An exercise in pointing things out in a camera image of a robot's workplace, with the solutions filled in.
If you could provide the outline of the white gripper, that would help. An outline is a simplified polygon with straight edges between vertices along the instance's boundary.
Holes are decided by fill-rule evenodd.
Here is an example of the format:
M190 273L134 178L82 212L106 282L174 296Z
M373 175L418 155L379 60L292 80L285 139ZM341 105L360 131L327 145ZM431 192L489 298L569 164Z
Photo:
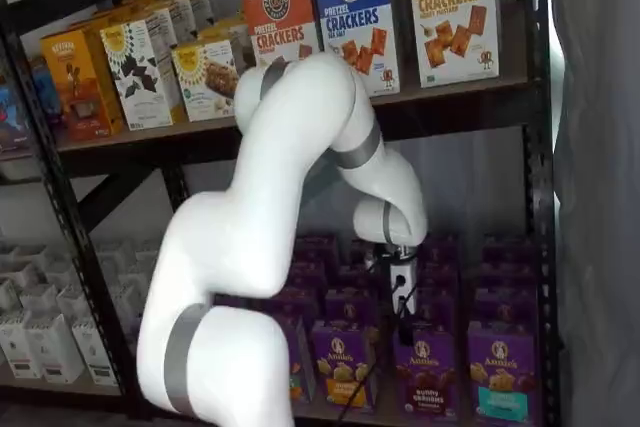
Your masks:
M390 265L391 297L393 310L396 314L408 315L397 322L397 334L400 343L406 346L414 345L414 325L416 318L417 292L417 259L401 259Z

